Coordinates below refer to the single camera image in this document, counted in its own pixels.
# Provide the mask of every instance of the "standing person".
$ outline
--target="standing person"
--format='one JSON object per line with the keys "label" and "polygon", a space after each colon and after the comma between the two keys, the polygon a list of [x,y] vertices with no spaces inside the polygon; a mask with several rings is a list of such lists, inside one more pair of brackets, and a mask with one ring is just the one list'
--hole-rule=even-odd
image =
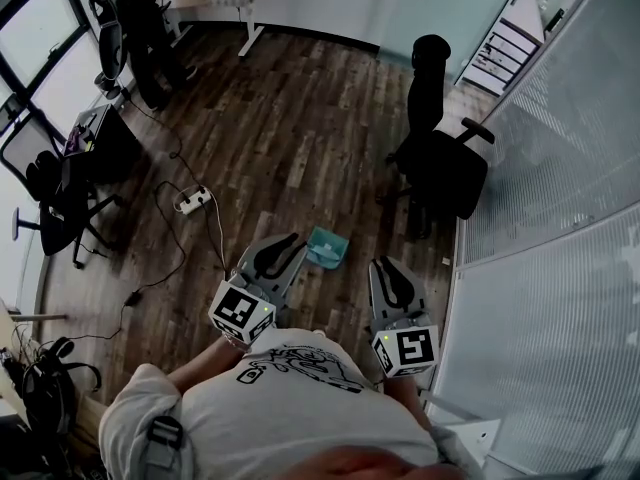
{"label": "standing person", "polygon": [[124,27],[131,70],[140,95],[151,110],[161,110],[169,102],[169,95],[153,76],[148,47],[153,48],[158,56],[162,72],[173,89],[181,88],[192,79],[198,68],[185,68],[176,59],[164,28],[162,12],[155,0],[129,0]]}
{"label": "standing person", "polygon": [[[301,329],[268,328],[250,351],[238,347],[220,338],[169,375],[136,370],[100,423],[112,478],[160,478],[149,467],[167,458],[181,474],[162,478],[483,477],[452,434],[431,425],[412,378],[387,379],[379,393],[337,343]],[[172,459],[168,440],[143,455],[149,422],[166,414],[193,460]]]}

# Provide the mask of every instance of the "office chair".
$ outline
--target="office chair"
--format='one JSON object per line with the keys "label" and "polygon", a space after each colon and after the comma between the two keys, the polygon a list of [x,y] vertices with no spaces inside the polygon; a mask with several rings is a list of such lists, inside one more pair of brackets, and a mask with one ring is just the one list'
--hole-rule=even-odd
{"label": "office chair", "polygon": [[[91,218],[108,204],[123,204],[122,198],[111,195],[97,202],[97,193],[84,173],[75,168],[74,157],[65,158],[53,137],[55,131],[41,115],[32,112],[16,123],[11,135],[0,148],[0,162],[24,185],[31,197],[40,203],[40,223],[20,219],[14,212],[13,239],[18,238],[20,227],[40,231],[42,249],[47,256],[60,252],[75,240],[73,265],[84,265],[77,260],[82,234],[87,229],[107,249],[107,242],[91,225]],[[89,208],[89,200],[96,204]]]}
{"label": "office chair", "polygon": [[462,120],[467,128],[460,136],[435,130],[444,115],[444,76],[449,44],[440,36],[419,38],[413,47],[415,70],[409,90],[407,113],[410,132],[386,163],[395,163],[405,175],[410,188],[395,194],[377,197],[379,204],[410,196],[410,216],[420,213],[424,220],[416,233],[419,238],[431,234],[431,219],[435,213],[446,213],[468,219],[474,212],[487,176],[487,162],[465,143],[479,135],[493,144],[493,134],[469,118]]}

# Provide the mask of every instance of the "white cube marker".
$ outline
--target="white cube marker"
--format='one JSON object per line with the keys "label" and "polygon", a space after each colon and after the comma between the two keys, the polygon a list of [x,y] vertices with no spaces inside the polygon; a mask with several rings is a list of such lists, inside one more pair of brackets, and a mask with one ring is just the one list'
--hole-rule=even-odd
{"label": "white cube marker", "polygon": [[438,326],[380,331],[372,347],[387,377],[415,375],[438,364]]}
{"label": "white cube marker", "polygon": [[209,318],[227,336],[251,345],[262,331],[275,323],[276,307],[222,281],[209,307]]}

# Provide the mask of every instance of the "white t-shirt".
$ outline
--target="white t-shirt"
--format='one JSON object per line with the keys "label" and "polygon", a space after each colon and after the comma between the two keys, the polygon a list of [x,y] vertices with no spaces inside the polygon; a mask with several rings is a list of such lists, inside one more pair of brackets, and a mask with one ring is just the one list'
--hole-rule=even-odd
{"label": "white t-shirt", "polygon": [[[176,397],[155,366],[137,369],[100,425],[114,478],[127,477],[145,412]],[[300,329],[267,329],[233,370],[188,390],[177,419],[193,444],[196,478],[272,478],[340,445],[383,448],[418,466],[439,458],[430,434],[375,391],[338,344]]]}

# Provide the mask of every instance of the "drawer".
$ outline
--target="drawer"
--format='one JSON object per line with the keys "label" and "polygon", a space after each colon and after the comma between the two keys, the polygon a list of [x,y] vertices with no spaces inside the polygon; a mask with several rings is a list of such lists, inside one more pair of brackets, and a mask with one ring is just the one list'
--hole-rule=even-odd
{"label": "drawer", "polygon": [[512,28],[507,27],[504,23],[496,23],[492,32],[494,34],[498,34],[503,39],[506,39],[527,54],[532,54],[536,49],[536,45],[534,43]]}
{"label": "drawer", "polygon": [[473,65],[468,66],[467,69],[465,69],[462,79],[467,82],[471,82],[473,85],[489,91],[491,94],[496,96],[500,96],[504,92],[505,84],[496,77],[479,70]]}
{"label": "drawer", "polygon": [[497,49],[503,55],[511,57],[513,60],[515,60],[516,62],[519,62],[520,64],[524,64],[529,59],[528,53],[523,52],[519,48],[516,48],[515,46],[513,46],[508,41],[505,41],[504,39],[501,39],[496,35],[491,36],[491,39],[489,40],[489,45]]}
{"label": "drawer", "polygon": [[487,73],[490,73],[491,75],[495,76],[505,84],[509,83],[509,81],[513,78],[513,73],[507,71],[504,68],[501,68],[500,66],[498,66],[497,64],[494,64],[493,62],[483,59],[480,56],[477,56],[475,59],[473,59],[473,66],[475,66],[481,71],[486,71]]}
{"label": "drawer", "polygon": [[485,44],[478,52],[478,55],[492,62],[495,62],[511,73],[517,73],[522,66],[522,64],[516,62],[510,57],[507,57],[505,54],[500,53],[495,48],[492,48],[489,44]]}

